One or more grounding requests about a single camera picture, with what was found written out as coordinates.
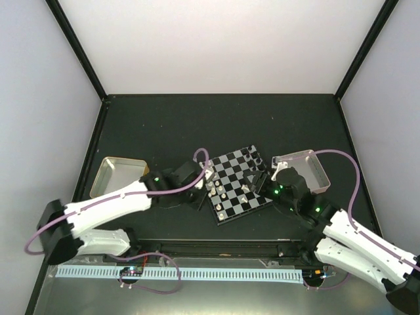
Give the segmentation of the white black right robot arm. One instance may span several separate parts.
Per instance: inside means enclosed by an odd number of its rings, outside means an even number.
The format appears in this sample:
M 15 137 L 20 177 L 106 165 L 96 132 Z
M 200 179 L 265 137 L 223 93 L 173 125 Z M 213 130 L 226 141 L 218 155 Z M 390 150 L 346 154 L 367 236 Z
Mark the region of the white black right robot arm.
M 269 175 L 246 171 L 251 192 L 284 206 L 310 231 L 298 248 L 305 264 L 336 266 L 377 288 L 405 314 L 419 313 L 419 257 L 389 243 L 350 218 L 348 211 L 313 194 L 294 168 Z

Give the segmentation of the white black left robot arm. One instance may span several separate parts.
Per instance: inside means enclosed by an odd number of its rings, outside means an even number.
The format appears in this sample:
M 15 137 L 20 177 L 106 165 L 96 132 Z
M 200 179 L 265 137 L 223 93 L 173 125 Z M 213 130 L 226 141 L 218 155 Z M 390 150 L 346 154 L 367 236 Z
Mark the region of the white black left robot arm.
M 206 162 L 187 161 L 177 169 L 151 171 L 119 190 L 87 201 L 49 202 L 37 224 L 47 263 L 58 265 L 76 256 L 100 254 L 137 260 L 141 246 L 131 228 L 102 230 L 100 226 L 153 207 L 199 209 L 214 174 Z

